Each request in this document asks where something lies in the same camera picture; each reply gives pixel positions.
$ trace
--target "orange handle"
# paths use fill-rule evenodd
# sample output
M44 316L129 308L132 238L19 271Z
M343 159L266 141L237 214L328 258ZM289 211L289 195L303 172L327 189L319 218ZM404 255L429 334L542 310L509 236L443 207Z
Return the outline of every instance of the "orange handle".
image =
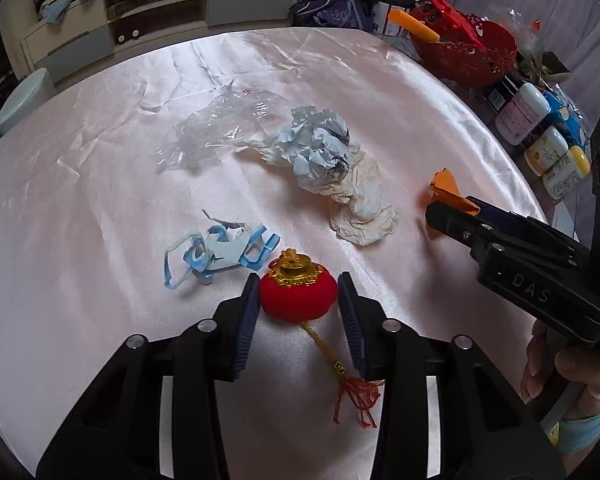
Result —
M411 34L416 35L422 41L427 41L427 43L440 42L440 35L437 32L431 30L424 23L420 23L403 10L391 9L389 11L389 19L400 25L402 28L406 28Z

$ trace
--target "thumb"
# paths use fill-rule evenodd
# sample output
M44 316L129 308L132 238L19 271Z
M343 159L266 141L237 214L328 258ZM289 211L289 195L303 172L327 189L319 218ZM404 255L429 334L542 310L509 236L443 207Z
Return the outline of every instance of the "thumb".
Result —
M555 368L565 379L585 383L600 394L600 350L568 347L555 356Z

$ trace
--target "blue package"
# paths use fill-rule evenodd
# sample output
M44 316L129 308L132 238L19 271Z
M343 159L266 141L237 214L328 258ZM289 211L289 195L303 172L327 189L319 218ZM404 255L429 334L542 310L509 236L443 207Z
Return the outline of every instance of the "blue package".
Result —
M545 90L542 95L544 95L551 108L544 120L556 127L569 147L579 146L584 150L587 136L573 111L552 92Z

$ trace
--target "crumpled orange paper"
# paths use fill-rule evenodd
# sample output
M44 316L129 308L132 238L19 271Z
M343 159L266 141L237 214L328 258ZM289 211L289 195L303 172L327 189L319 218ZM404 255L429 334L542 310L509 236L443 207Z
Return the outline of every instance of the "crumpled orange paper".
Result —
M468 213L469 215L477 215L480 212L480 208L470 200L460 196L460 190L456 180L447 168L437 172L429 184L430 189L433 191L432 202L440 201L444 202L451 207Z

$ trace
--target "tassel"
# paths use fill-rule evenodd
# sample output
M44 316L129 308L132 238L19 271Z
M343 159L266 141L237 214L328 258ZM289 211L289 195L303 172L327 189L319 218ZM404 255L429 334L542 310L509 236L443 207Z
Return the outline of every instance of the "tassel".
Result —
M300 323L300 326L312 337L317 347L322 350L338 376L338 399L336 400L336 407L333 412L333 421L336 424L340 423L338 421L340 403L344 394L347 394L353 405L360 411L359 425L363 428L377 428L373 415L371 415L371 408L376 405L376 402L380 398L378 386L382 386L384 381L373 383L357 377L351 377L347 374L342 363L335 358L327 343L320 338L315 330L307 322Z

